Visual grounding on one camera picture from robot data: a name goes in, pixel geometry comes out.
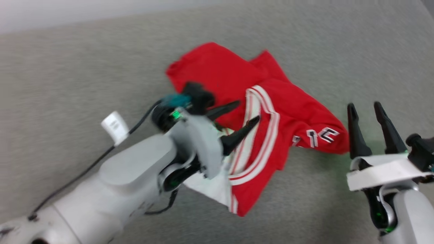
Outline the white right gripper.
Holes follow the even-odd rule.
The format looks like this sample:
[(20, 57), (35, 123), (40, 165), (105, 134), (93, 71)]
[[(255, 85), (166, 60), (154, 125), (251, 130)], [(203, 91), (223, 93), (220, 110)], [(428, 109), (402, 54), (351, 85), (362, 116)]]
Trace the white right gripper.
[(350, 191), (362, 191), (368, 199), (371, 218), (380, 231), (393, 231), (398, 216), (393, 198), (406, 190), (419, 190), (419, 183), (433, 181), (432, 170), (420, 170), (410, 161), (407, 147), (380, 102), (374, 110), (381, 125), (386, 155), (372, 155), (359, 127), (353, 103), (347, 105), (349, 153), (352, 159), (346, 175)]

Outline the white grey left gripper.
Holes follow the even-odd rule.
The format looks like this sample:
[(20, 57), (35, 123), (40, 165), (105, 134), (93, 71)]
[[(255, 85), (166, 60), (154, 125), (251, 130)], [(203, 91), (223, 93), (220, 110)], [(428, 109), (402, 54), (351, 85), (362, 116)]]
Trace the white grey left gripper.
[(159, 175), (162, 190), (177, 189), (197, 172), (205, 179), (219, 176), (224, 156), (229, 156), (260, 121), (260, 116), (250, 119), (240, 130), (220, 138), (211, 121), (236, 109), (234, 101), (208, 110), (207, 117), (191, 115), (184, 108), (159, 105), (152, 113), (152, 122), (169, 139), (175, 157), (169, 160)]

